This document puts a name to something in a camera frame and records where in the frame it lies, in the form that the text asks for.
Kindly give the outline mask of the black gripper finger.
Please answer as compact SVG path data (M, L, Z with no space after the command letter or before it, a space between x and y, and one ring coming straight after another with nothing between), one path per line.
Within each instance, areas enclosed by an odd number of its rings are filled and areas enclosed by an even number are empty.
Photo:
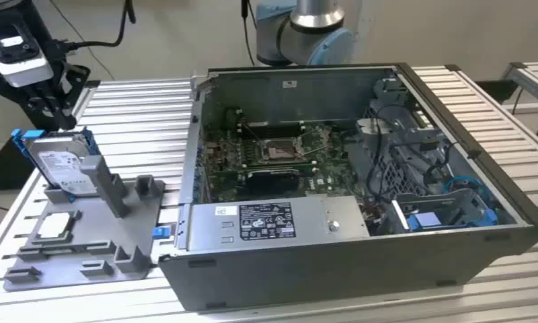
M0 96L19 105L25 112L41 112L47 117L55 116L55 108L51 103L57 103L53 98L58 77L22 87L13 87L0 76Z
M86 85L90 69L82 65L63 64L63 77L69 84L69 91L63 92L61 97L61 115L62 119L59 127L70 130L75 126L75 117L73 116L73 108L78 101L81 91Z

